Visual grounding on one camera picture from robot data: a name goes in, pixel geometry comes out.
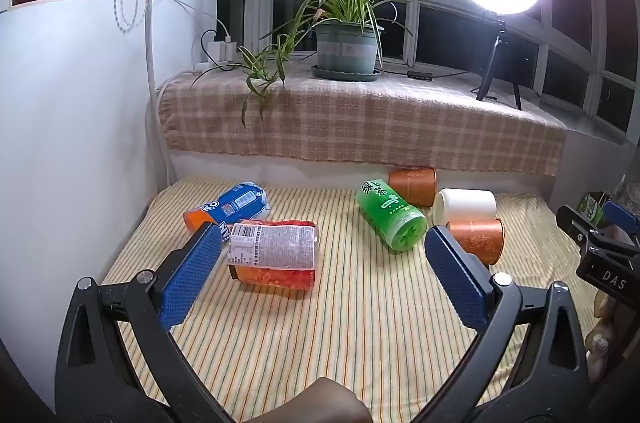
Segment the operator hand at bottom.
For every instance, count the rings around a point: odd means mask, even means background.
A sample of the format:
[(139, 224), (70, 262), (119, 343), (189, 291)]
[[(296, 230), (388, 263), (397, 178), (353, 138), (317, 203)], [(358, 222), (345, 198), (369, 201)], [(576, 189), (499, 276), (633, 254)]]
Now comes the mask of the operator hand at bottom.
[(320, 377), (290, 401), (256, 422), (372, 422), (366, 405), (343, 385)]

